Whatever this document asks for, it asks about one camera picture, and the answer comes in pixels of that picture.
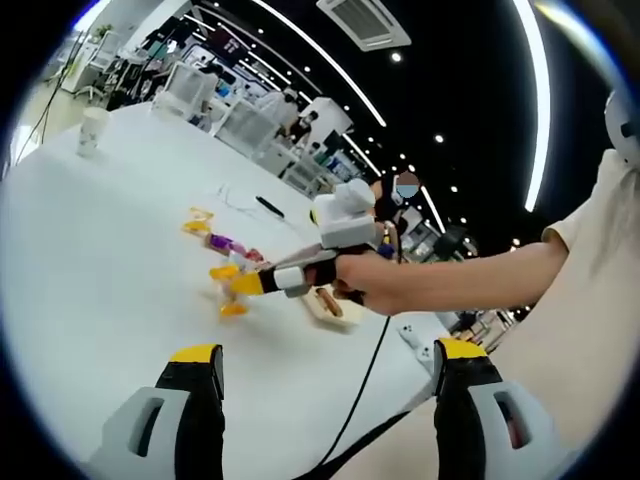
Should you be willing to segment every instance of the black ceiling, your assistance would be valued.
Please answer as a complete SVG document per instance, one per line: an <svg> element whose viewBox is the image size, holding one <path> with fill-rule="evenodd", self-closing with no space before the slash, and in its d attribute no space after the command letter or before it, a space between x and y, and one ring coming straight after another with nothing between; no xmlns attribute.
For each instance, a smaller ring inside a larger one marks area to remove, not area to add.
<svg viewBox="0 0 640 480"><path fill-rule="evenodd" d="M268 3L348 72L382 114L386 128L315 50L251 0L218 0L217 8L207 0L194 1L241 23L298 69L309 66L309 78L324 95L350 106L352 138L371 151L378 168L390 173L392 165L413 164L445 225L467 219L480 255L507 250L513 238L535 241L546 224L589 195L609 145L603 117L608 92L543 17L538 22L551 75L551 144L538 206L528 213L524 202L535 140L535 82L512 0L429 2L426 9L412 0L384 1L412 39L410 46L397 49L403 55L398 64L390 61L390 50L360 51L315 0ZM217 18L201 14L215 26ZM259 28L264 34L258 34ZM268 50L258 46L255 52L279 71L288 70ZM299 80L298 86L313 96L305 82ZM436 134L445 137L443 144L433 140ZM412 203L431 217L422 195Z"/></svg>

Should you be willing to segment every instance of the forearm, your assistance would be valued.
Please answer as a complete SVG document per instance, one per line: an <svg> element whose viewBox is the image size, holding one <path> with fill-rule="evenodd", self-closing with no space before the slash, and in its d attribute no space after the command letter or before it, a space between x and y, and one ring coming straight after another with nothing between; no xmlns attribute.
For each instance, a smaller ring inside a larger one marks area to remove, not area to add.
<svg viewBox="0 0 640 480"><path fill-rule="evenodd" d="M462 263L406 265L399 271L403 311L507 308L536 302L560 271L561 241Z"/></svg>

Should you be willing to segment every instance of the white shirt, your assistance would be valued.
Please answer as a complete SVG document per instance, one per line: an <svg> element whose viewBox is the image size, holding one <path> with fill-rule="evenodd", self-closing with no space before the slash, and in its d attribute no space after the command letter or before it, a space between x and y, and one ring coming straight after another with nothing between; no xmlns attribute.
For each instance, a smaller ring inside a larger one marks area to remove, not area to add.
<svg viewBox="0 0 640 480"><path fill-rule="evenodd" d="M589 200L551 225L569 249L528 318L491 355L502 378L522 384L554 418L562 443L580 449L627 382L640 339L640 173L615 150L602 158ZM438 478L429 400L334 477Z"/></svg>
<svg viewBox="0 0 640 480"><path fill-rule="evenodd" d="M264 97L256 100L255 105L265 116L273 119L283 127L293 123L298 117L296 104L294 102L285 102L282 92L269 92Z"/></svg>

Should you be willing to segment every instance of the paper cup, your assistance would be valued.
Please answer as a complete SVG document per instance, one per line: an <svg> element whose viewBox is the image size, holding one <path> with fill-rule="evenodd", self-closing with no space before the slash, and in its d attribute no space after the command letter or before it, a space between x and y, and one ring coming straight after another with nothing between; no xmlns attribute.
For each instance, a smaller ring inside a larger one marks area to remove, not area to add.
<svg viewBox="0 0 640 480"><path fill-rule="evenodd" d="M103 108L89 107L85 109L80 127L78 155L91 157L95 154L104 129L109 123L111 114Z"/></svg>

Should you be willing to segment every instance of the chair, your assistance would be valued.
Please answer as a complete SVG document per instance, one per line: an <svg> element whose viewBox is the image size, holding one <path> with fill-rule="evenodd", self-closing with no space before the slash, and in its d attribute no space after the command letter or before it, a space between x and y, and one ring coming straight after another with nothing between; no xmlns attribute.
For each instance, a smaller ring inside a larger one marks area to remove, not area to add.
<svg viewBox="0 0 640 480"><path fill-rule="evenodd" d="M41 73L41 77L47 85L65 74L65 67L72 68L73 63L70 62L75 61L87 37L87 33L80 32L76 36L65 38Z"/></svg>
<svg viewBox="0 0 640 480"><path fill-rule="evenodd" d="M152 110L168 112L185 120L202 112L202 102L213 95L217 77L178 62L173 66L164 90L153 101Z"/></svg>
<svg viewBox="0 0 640 480"><path fill-rule="evenodd" d="M325 170L313 160L300 159L287 169L282 180L307 197L313 198L317 194L315 180L324 173Z"/></svg>
<svg viewBox="0 0 640 480"><path fill-rule="evenodd" d="M105 96L105 93L96 87L96 83L100 79L100 77L104 76L107 73L107 70L109 70L109 67L116 58L121 43L122 42L120 35L118 35L117 33L108 31L104 34L104 37L102 37L102 41L98 45L98 48L91 56L91 59L87 64L87 68L98 72L99 77L96 81L93 82L93 84L89 85L88 87L82 87L80 90L78 90L74 94L74 97L88 93L89 100L93 101L94 95L100 97L101 99Z"/></svg>
<svg viewBox="0 0 640 480"><path fill-rule="evenodd" d="M264 151L280 125L245 100L238 100L221 121L215 136L242 153L255 158Z"/></svg>

